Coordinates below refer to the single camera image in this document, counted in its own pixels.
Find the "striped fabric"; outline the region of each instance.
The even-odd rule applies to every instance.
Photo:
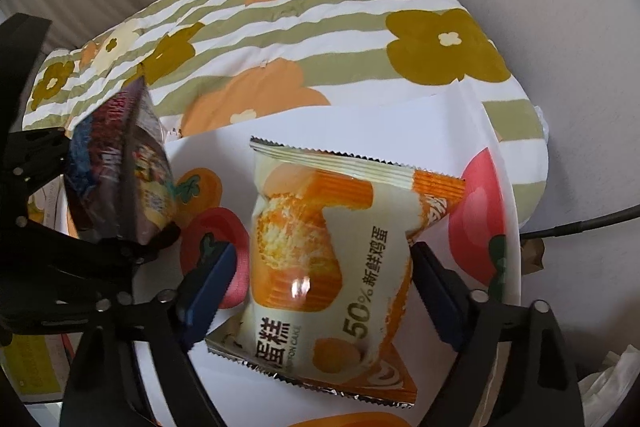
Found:
[[[72,130],[139,74],[164,126],[183,136],[303,105],[376,105],[427,96],[443,85],[429,76],[430,68],[442,69],[433,53],[462,50],[466,34],[436,33],[434,42],[439,38],[442,48],[434,52],[428,44],[425,63],[408,66],[414,76],[404,72],[392,49],[405,39],[401,52],[413,53],[431,38],[428,23],[421,33],[409,28],[411,35],[403,37],[390,16],[439,14],[445,21],[452,10],[463,8],[457,0],[159,0],[81,50],[52,52],[36,77],[23,128]],[[484,42],[465,64],[480,56],[478,50],[487,52],[480,34]],[[475,71],[473,64],[469,68]],[[459,72],[445,83],[456,77]],[[513,76],[475,80],[474,86],[500,139],[523,222],[545,187],[542,126]]]

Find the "orange and white package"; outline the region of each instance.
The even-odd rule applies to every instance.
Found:
[[[412,277],[409,242],[450,213],[464,182],[257,139],[251,146],[250,292],[241,315],[207,337],[209,349],[290,383],[412,405],[415,385],[392,345]]]

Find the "metal bolt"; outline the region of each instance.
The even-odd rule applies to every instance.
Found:
[[[489,294],[484,290],[473,290],[471,298],[477,303],[483,304],[489,300]]]
[[[174,300],[176,295],[177,293],[175,290],[162,290],[156,296],[156,299],[158,299],[160,302],[162,302],[162,304],[164,304],[166,302],[171,302],[172,300]]]
[[[119,292],[116,295],[116,299],[123,306],[131,306],[133,304],[133,297],[127,292]]]
[[[549,303],[546,301],[535,301],[533,307],[540,313],[548,313],[551,309],[551,306],[549,306]]]
[[[111,308],[111,301],[109,299],[102,299],[95,303],[95,309],[99,312],[105,312]]]

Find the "red fruit print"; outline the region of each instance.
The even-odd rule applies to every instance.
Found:
[[[489,286],[500,271],[494,265],[497,260],[492,260],[490,242],[504,235],[502,192],[489,149],[471,160],[462,177],[465,197],[449,217],[449,247],[460,268]],[[494,257],[499,244],[494,240]]]
[[[236,274],[220,304],[220,309],[233,308],[244,301],[249,290],[249,235],[238,216],[228,208],[209,208],[201,212],[182,231],[180,268],[183,275],[198,263],[200,242],[207,233],[212,233],[216,241],[228,241],[236,247]]]

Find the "cake image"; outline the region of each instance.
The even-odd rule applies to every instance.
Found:
[[[370,182],[318,169],[281,164],[262,187],[266,207],[252,234],[251,288],[267,308],[319,312],[342,288],[342,273],[322,210],[369,208]]]

